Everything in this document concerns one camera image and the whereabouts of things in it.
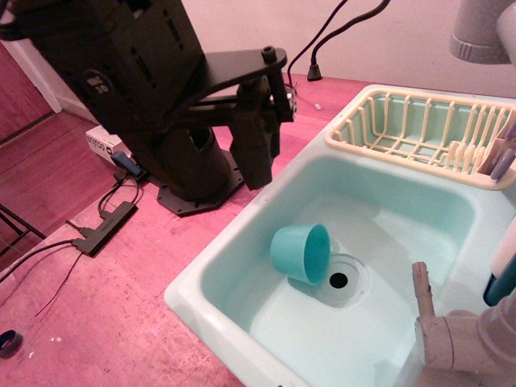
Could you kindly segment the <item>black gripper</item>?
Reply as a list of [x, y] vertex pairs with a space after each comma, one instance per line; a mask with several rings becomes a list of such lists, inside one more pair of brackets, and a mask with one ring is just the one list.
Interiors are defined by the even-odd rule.
[[260, 189], [273, 179], [273, 158], [281, 148], [281, 124], [295, 120], [295, 93], [282, 80], [258, 77], [239, 86], [236, 110], [239, 114], [229, 125], [230, 151], [247, 187]]

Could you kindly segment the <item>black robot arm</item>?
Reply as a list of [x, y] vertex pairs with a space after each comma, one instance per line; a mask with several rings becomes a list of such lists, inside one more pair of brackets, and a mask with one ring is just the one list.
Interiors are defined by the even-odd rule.
[[4, 1], [4, 41], [29, 40], [138, 164], [186, 201], [219, 193], [236, 164], [272, 179], [294, 116], [285, 51], [205, 53], [179, 1]]

